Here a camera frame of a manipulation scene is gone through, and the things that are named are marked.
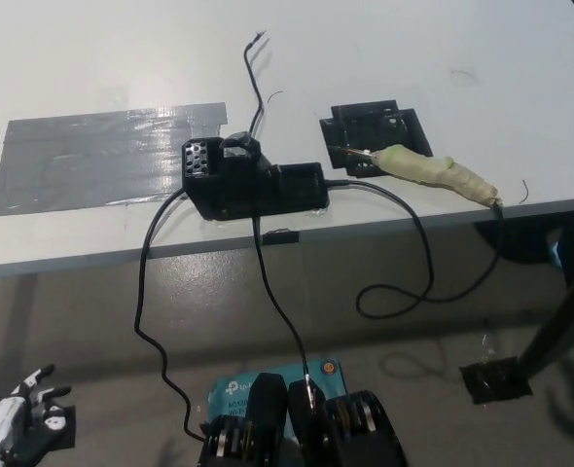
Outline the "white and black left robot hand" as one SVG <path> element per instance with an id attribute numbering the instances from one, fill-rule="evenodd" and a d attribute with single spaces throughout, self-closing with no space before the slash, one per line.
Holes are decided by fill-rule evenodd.
<path id="1" fill-rule="evenodd" d="M 58 402 L 71 388 L 38 387 L 54 369 L 34 371 L 0 400 L 0 467 L 36 466 L 50 452 L 75 447 L 75 408 Z"/>

